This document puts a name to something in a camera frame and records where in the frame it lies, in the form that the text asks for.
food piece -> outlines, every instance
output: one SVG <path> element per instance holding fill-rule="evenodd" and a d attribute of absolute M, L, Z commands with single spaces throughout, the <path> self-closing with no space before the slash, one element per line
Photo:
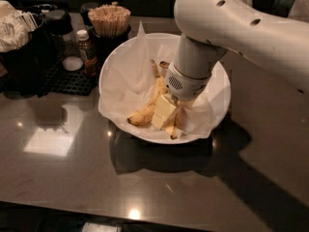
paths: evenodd
<path fill-rule="evenodd" d="M 182 111 L 179 110 L 173 119 L 170 119 L 165 127 L 165 131 L 170 135 L 172 140 L 177 139 L 177 129 L 180 127 L 182 120 Z"/>
<path fill-rule="evenodd" d="M 154 60 L 152 60 L 152 67 L 154 69 L 154 75 L 155 75 L 153 95 L 146 105 L 132 112 L 127 117 L 127 121 L 130 124 L 137 126 L 137 127 L 144 126 L 152 121 L 153 116 L 155 114 L 155 106 L 156 106 L 157 99 L 161 95 L 167 93 L 164 77 L 160 75 L 157 69 L 157 64 L 155 63 Z"/>
<path fill-rule="evenodd" d="M 170 63 L 167 63 L 165 61 L 161 61 L 159 64 L 163 69 L 168 69 Z"/>
<path fill-rule="evenodd" d="M 152 124 L 161 130 L 169 120 L 173 120 L 179 112 L 179 106 L 168 96 L 161 95 L 157 99 Z"/>

condiment bottle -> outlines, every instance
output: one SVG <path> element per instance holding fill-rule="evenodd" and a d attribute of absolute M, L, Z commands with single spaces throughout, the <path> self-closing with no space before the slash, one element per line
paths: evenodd
<path fill-rule="evenodd" d="M 78 48 L 85 65 L 85 74 L 88 77 L 96 77 L 99 74 L 98 59 L 95 45 L 91 41 L 86 30 L 77 31 Z"/>
<path fill-rule="evenodd" d="M 55 10 L 45 15 L 45 24 L 56 44 L 58 55 L 67 71 L 76 71 L 83 66 L 76 37 L 70 24 L 69 13 Z"/>

sauce bottle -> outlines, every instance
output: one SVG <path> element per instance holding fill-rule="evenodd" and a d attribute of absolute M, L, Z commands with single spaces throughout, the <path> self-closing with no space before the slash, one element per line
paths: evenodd
<path fill-rule="evenodd" d="M 95 45 L 86 30 L 77 31 L 77 39 L 81 59 L 85 65 L 86 76 L 97 77 L 99 75 L 99 68 Z"/>

white bowl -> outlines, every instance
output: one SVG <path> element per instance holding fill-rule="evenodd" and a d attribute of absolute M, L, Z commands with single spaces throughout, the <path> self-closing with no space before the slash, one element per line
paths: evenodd
<path fill-rule="evenodd" d="M 177 49 L 178 43 L 180 36 L 178 35 L 172 35 L 172 34 L 162 34 L 162 33 L 153 33 L 153 34 L 147 34 L 146 35 L 147 39 L 151 42 L 154 43 L 160 43 L 163 44 L 164 46 L 167 46 L 171 49 Z M 99 82 L 98 82 L 98 87 L 99 87 L 99 93 L 102 95 L 102 89 L 104 85 L 111 85 L 111 83 L 107 83 L 108 81 L 103 80 L 104 73 L 106 69 L 108 69 L 109 72 L 113 72 L 112 68 L 110 68 L 111 65 L 108 65 L 111 60 L 115 60 L 118 56 L 120 56 L 123 52 L 127 50 L 128 47 L 133 45 L 134 41 L 136 38 L 132 38 L 125 43 L 122 43 L 120 46 L 118 46 L 106 59 L 104 62 L 104 65 L 102 67 L 100 77 L 99 77 Z M 230 88 L 230 81 L 229 77 L 226 74 L 224 68 L 222 65 L 218 62 L 212 71 L 212 76 L 209 81 L 209 84 L 207 88 L 203 91 L 203 93 L 200 95 L 202 97 L 206 97 L 207 100 L 209 101 L 209 104 L 211 105 L 212 108 L 212 114 L 214 116 L 213 118 L 213 123 L 211 129 L 213 130 L 216 128 L 220 122 L 223 120 L 225 117 L 230 100 L 231 100 L 231 88 Z M 190 142 L 196 139 L 199 139 L 198 136 L 196 137 L 191 137 L 190 139 L 183 139 L 183 138 L 178 138 L 175 140 L 172 139 L 156 139 L 156 138 L 151 138 L 150 136 L 141 136 L 139 131 L 140 130 L 147 130 L 147 129 L 135 129 L 134 127 L 128 127 L 126 123 L 117 123 L 116 121 L 113 120 L 113 118 L 108 118 L 110 119 L 115 125 L 123 130 L 126 131 L 136 137 L 139 137 L 143 140 L 154 142 L 154 143 L 161 143 L 161 144 L 181 144 L 181 143 L 186 143 Z"/>

cup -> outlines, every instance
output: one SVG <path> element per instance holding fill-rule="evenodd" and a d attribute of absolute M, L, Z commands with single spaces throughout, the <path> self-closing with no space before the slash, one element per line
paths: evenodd
<path fill-rule="evenodd" d="M 39 65 L 49 69 L 53 67 L 58 60 L 58 53 L 54 42 L 48 35 L 43 23 L 41 14 L 33 14 L 38 27 L 31 31 L 33 51 L 37 55 Z"/>
<path fill-rule="evenodd" d="M 21 95 L 39 94 L 46 81 L 45 69 L 34 51 L 36 43 L 30 35 L 27 44 L 19 49 L 0 52 L 0 62 L 14 79 Z"/>
<path fill-rule="evenodd" d="M 93 31 L 93 39 L 96 47 L 98 64 L 100 67 L 102 67 L 106 58 L 114 49 L 128 40 L 128 34 L 130 31 L 131 26 L 129 25 L 121 36 L 115 38 L 102 37 L 98 35 L 95 30 Z"/>

